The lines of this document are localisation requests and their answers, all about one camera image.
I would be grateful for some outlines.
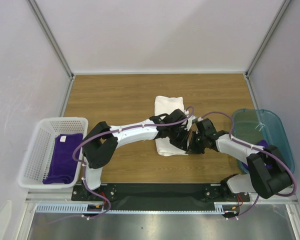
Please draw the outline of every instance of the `shiny metallic surface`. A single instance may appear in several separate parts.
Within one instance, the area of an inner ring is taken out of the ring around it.
[[[36,213],[28,240],[295,240],[285,205],[257,205],[239,220],[221,215],[106,214],[89,221]]]

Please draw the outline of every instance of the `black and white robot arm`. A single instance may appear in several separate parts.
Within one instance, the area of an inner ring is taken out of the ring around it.
[[[204,154],[205,149],[212,149],[220,153],[228,154],[249,166],[250,174],[234,175],[227,177],[228,189],[232,193],[250,192],[258,193],[261,197],[268,199],[292,184],[292,180],[285,169],[268,155],[253,149],[250,143],[247,146],[236,143],[233,136],[226,131],[216,131],[213,123],[208,119],[195,119],[197,131],[191,132],[192,122],[163,126],[162,124],[176,123],[184,120],[187,116],[179,109],[171,114],[152,116],[149,119],[125,126],[109,126],[106,122],[98,123],[84,139],[87,140],[97,134],[119,130],[96,138],[86,143],[83,155],[88,162],[86,182],[90,189],[97,189],[101,185],[102,168],[110,161],[115,150],[123,145],[158,138],[169,137],[172,145],[184,150],[189,154]],[[267,151],[282,162],[284,159],[277,147],[254,146]]]

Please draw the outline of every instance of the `brown wood surface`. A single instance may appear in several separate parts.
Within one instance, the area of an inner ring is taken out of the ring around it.
[[[84,117],[89,131],[99,122],[126,125],[154,115],[155,97],[183,97],[197,117],[210,111],[232,115],[253,108],[242,74],[78,75],[66,117]],[[230,129],[223,115],[209,117],[217,131]],[[213,150],[201,155],[164,157],[154,140],[118,148],[103,168],[102,181],[112,183],[210,183],[239,173],[237,161]]]

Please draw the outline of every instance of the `blue plastic container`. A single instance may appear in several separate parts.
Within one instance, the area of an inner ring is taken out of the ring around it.
[[[264,109],[239,109],[234,112],[232,117],[234,120],[233,135],[235,137],[251,144],[266,140],[269,145],[277,146],[287,167],[292,173],[295,171],[295,162],[284,126],[276,114]],[[249,173],[239,160],[238,165],[243,173]]]

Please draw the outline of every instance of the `white backdrop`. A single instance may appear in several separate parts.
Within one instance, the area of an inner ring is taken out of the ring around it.
[[[283,0],[37,0],[75,74],[246,71]]]
[[[292,1],[251,79],[259,107],[282,120],[294,157],[300,202],[300,0]]]
[[[17,176],[32,132],[39,120],[59,115],[68,85],[27,1],[0,0],[0,208],[11,207],[4,239],[12,239],[27,195]]]

